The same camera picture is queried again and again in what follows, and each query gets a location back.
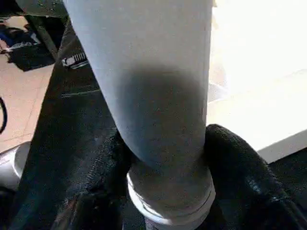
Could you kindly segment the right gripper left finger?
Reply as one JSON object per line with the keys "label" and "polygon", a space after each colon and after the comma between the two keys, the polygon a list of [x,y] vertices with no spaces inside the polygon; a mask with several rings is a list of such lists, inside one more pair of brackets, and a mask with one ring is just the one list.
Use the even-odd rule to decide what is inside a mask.
{"label": "right gripper left finger", "polygon": [[115,127],[66,157],[65,193],[53,229],[122,229],[132,160]]}

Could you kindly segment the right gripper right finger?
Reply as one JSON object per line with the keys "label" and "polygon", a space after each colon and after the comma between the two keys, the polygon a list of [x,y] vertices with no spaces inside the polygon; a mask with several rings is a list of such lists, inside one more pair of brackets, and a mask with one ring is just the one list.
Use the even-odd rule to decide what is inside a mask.
{"label": "right gripper right finger", "polygon": [[216,191],[201,230],[305,230],[307,217],[266,161],[240,136],[206,127],[203,160]]}

